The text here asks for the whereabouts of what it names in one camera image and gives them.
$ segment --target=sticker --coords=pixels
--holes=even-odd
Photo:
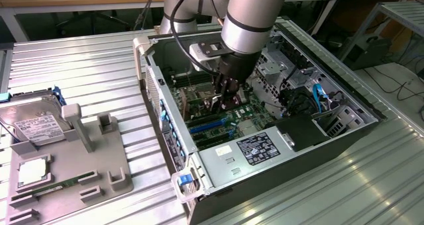
[[[182,156],[179,153],[179,147],[175,143],[175,139],[174,139],[170,132],[164,133],[164,139],[167,142],[168,151],[170,151],[170,154],[171,154],[172,160],[174,160],[174,164],[176,166],[178,171],[180,171],[184,169],[184,161],[182,160]]]
[[[224,147],[215,149],[215,151],[216,151],[218,156],[222,156],[222,155],[232,152],[230,145],[226,145]]]
[[[251,165],[258,165],[259,163],[270,160],[272,157],[280,155],[280,152],[266,132],[238,141],[238,145]]]
[[[15,122],[15,125],[34,143],[64,135],[54,115]]]

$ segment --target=white label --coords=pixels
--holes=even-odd
[[[215,151],[216,151],[218,156],[222,156],[222,155],[228,154],[230,152],[232,152],[231,147],[228,145],[215,149]]]
[[[15,122],[31,142],[40,142],[64,135],[54,115]]]

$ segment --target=metal table surface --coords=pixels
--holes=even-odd
[[[62,88],[67,103],[82,106],[83,122],[110,112],[118,118],[135,189],[76,213],[56,224],[186,224],[171,175],[138,87],[132,39],[139,33],[78,37],[15,45],[8,91]],[[0,224],[4,224],[11,148],[0,144]]]
[[[203,224],[423,224],[423,129],[291,22],[284,26],[366,96],[388,120],[335,160]],[[16,44],[10,91],[56,84],[84,121],[108,111],[119,119],[135,190],[60,218],[59,224],[186,224],[182,204],[136,90],[131,40],[136,33]],[[0,224],[10,148],[0,140]]]

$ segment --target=hard drive label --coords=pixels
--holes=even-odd
[[[15,122],[31,142],[40,142],[64,135],[54,115]]]
[[[247,162],[251,165],[258,165],[280,155],[280,152],[274,145],[266,132],[238,141],[238,145],[244,154]]]

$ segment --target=metal bracket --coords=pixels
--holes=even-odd
[[[139,81],[144,79],[142,72],[142,60],[140,56],[144,56],[150,53],[151,49],[151,41],[147,36],[138,37],[132,40],[132,52],[134,52],[134,60],[135,60],[135,70],[138,74]]]
[[[223,41],[200,42],[199,48],[208,58],[234,53]]]

